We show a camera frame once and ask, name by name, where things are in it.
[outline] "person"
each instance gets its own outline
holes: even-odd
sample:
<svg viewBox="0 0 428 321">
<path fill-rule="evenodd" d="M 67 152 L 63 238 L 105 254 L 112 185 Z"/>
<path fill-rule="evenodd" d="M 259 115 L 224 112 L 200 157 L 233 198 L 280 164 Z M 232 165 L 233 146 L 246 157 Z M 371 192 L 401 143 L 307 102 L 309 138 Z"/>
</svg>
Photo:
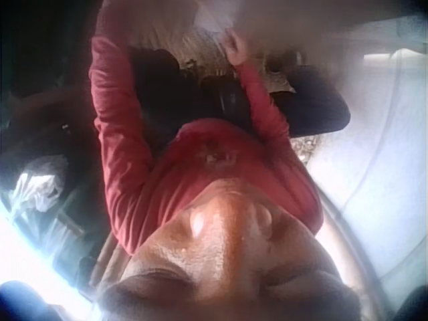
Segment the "person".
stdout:
<svg viewBox="0 0 428 321">
<path fill-rule="evenodd" d="M 155 159 L 118 27 L 126 6 L 101 8 L 90 68 L 112 232 L 132 256 L 98 300 L 106 319 L 359 320 L 356 294 L 314 238 L 317 188 L 245 41 L 230 31 L 223 48 L 255 134 L 192 120 Z"/>
</svg>

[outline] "person's left arm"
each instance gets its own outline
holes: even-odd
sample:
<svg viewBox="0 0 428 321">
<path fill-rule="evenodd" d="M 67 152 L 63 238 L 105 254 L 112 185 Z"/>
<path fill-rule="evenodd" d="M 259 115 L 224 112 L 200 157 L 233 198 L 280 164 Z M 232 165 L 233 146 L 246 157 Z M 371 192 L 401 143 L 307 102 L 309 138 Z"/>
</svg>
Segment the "person's left arm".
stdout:
<svg viewBox="0 0 428 321">
<path fill-rule="evenodd" d="M 92 38 L 90 80 L 112 231 L 133 253 L 146 225 L 146 213 L 138 207 L 153 159 L 142 136 L 140 104 L 124 44 L 124 5 L 113 1 L 100 10 Z"/>
</svg>

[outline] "red shirt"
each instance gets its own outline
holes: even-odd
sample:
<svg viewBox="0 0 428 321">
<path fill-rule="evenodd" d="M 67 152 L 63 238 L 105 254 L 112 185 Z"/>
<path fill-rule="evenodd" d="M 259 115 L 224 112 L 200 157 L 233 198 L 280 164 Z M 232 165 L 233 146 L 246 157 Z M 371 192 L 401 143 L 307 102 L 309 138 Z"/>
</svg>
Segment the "red shirt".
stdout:
<svg viewBox="0 0 428 321">
<path fill-rule="evenodd" d="M 217 179 L 258 187 L 312 233 L 322 224 L 316 187 L 290 144 L 288 123 L 253 67 L 237 68 L 259 140 L 218 119 L 184 125 L 156 161 L 142 136 L 140 103 L 126 53 L 92 39 L 90 69 L 112 230 L 133 254 L 160 226 Z"/>
</svg>

